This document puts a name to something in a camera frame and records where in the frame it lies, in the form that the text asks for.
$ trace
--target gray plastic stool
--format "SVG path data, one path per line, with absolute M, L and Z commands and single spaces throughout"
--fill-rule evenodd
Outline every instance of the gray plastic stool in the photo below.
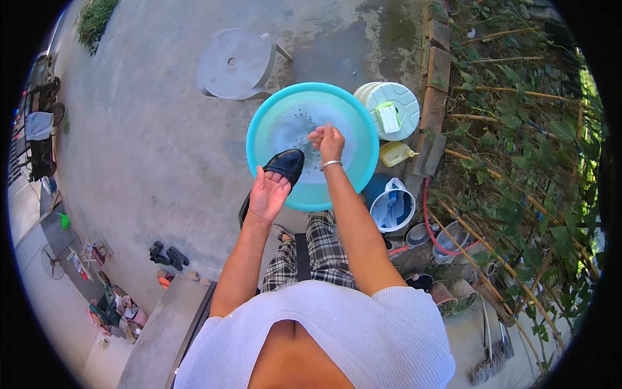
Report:
M 197 66 L 198 89 L 205 96 L 230 100 L 266 99 L 264 84 L 279 52 L 293 61 L 270 35 L 247 29 L 224 29 L 211 35 Z

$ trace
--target bangle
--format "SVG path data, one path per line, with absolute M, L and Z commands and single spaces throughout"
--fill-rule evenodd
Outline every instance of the bangle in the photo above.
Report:
M 320 166 L 320 172 L 323 172 L 324 168 L 326 168 L 328 165 L 332 165 L 332 164 L 339 164 L 339 165 L 343 166 L 341 161 L 339 161 L 338 159 L 335 159 L 333 161 L 325 162 L 322 166 Z

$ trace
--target yellow bottle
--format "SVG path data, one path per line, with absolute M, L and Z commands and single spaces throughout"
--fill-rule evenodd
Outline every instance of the yellow bottle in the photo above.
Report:
M 401 142 L 388 142 L 383 144 L 379 152 L 380 161 L 382 161 L 386 167 L 395 166 L 403 160 L 414 157 L 417 154 L 418 153 L 411 150 L 408 145 Z

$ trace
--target hand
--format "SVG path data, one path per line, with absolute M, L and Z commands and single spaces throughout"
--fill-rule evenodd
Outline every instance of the hand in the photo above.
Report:
M 333 127 L 331 122 L 326 123 L 307 135 L 307 139 L 313 142 L 313 147 L 322 154 L 322 164 L 328 161 L 340 161 L 343 146 L 346 139 L 341 135 L 337 127 Z
M 251 201 L 247 218 L 256 222 L 272 224 L 292 190 L 292 184 L 280 173 L 264 172 L 257 166 L 257 177 L 251 189 Z

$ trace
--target checkered pants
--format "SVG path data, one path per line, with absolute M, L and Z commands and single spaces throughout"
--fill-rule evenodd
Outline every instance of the checkered pants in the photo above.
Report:
M 332 210 L 311 212 L 307 225 L 307 246 L 311 279 L 358 290 L 348 267 L 348 258 L 335 236 L 335 214 Z M 262 292 L 275 291 L 298 282 L 296 242 L 287 240 L 268 264 Z

